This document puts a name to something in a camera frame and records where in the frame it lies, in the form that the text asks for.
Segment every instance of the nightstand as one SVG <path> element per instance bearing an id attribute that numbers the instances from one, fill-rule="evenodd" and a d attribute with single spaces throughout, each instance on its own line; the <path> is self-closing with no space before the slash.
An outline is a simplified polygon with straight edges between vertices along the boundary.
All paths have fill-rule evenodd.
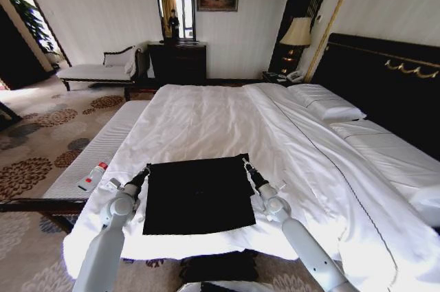
<path id="1" fill-rule="evenodd" d="M 271 82 L 272 84 L 279 84 L 279 85 L 282 85 L 284 87 L 298 85 L 298 84 L 301 83 L 301 82 L 291 82 L 288 79 L 285 79 L 284 81 L 278 81 L 278 79 L 280 80 L 281 78 L 278 77 L 278 74 L 276 74 L 274 72 L 264 71 L 262 73 L 262 75 L 263 75 L 263 81 L 264 82 Z"/>

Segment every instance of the mirror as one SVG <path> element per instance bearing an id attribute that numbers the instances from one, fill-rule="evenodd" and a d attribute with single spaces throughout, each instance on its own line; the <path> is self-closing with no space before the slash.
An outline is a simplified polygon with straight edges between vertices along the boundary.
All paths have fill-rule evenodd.
<path id="1" fill-rule="evenodd" d="M 157 0 L 164 41 L 195 41 L 195 0 Z"/>

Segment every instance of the white pillow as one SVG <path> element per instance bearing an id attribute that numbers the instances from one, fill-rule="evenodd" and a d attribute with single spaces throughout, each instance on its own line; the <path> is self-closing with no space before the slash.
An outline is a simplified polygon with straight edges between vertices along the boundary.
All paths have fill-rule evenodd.
<path id="1" fill-rule="evenodd" d="M 376 167 L 427 224 L 440 227 L 440 161 L 369 120 L 330 127 Z"/>
<path id="2" fill-rule="evenodd" d="M 124 67 L 133 56 L 133 48 L 120 54 L 105 54 L 104 65 L 106 67 Z"/>
<path id="3" fill-rule="evenodd" d="M 124 66 L 124 70 L 126 74 L 130 75 L 130 77 L 136 72 L 134 56 L 130 57 L 129 61 Z"/>
<path id="4" fill-rule="evenodd" d="M 321 85 L 300 84 L 288 89 L 313 115 L 325 122 L 348 122 L 366 117 L 356 106 Z"/>

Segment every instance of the white wall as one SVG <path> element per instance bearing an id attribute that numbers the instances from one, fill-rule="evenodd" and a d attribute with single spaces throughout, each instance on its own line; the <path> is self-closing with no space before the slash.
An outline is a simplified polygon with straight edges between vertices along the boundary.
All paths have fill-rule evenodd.
<path id="1" fill-rule="evenodd" d="M 157 0 L 38 0 L 73 65 L 162 39 Z M 196 12 L 209 78 L 258 78 L 268 68 L 286 0 L 239 0 L 238 12 Z"/>
<path id="2" fill-rule="evenodd" d="M 328 19 L 337 0 L 330 1 L 319 12 Z M 323 32 L 313 30 L 314 47 Z M 332 32 L 440 46 L 440 0 L 344 0 Z M 301 58 L 303 71 L 314 53 L 311 47 Z"/>

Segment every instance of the red bottle cap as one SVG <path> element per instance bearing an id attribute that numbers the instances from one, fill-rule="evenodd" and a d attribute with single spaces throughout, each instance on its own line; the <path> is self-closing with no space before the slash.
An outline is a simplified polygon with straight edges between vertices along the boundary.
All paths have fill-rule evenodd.
<path id="1" fill-rule="evenodd" d="M 104 168 L 105 170 L 107 169 L 107 167 L 109 167 L 106 163 L 104 163 L 102 161 L 98 164 L 98 166 Z"/>

